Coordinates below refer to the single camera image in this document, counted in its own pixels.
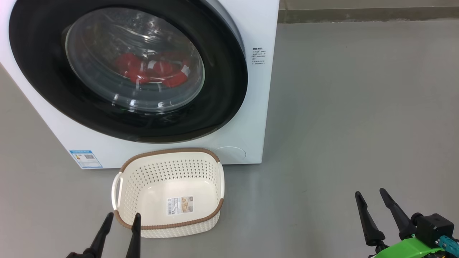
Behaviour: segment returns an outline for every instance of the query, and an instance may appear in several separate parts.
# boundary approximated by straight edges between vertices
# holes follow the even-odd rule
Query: blue and white sticker
[[[81,168],[102,168],[92,151],[70,151]]]

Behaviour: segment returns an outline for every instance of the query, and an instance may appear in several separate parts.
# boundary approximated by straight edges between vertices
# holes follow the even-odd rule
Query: round black door frame
[[[67,61],[62,33],[84,14],[108,7],[160,17],[193,42],[206,74],[195,99],[169,113],[131,112],[84,85]],[[207,135],[234,117],[246,95],[243,50],[223,18],[200,0],[18,0],[9,34],[18,66],[42,97],[78,123],[120,139],[167,143]]]

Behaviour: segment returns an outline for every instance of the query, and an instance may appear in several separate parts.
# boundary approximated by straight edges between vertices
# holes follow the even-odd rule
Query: washing machine door
[[[209,134],[246,94],[242,41],[204,1],[18,0],[10,43],[50,104],[125,140]]]

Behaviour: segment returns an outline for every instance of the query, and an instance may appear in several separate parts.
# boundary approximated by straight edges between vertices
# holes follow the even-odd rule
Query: front-loading washer
[[[3,0],[0,62],[81,168],[260,163],[279,0]]]

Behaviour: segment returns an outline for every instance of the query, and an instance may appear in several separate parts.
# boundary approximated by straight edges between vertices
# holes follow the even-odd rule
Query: label inside basket
[[[168,198],[167,205],[168,215],[193,212],[193,196]]]

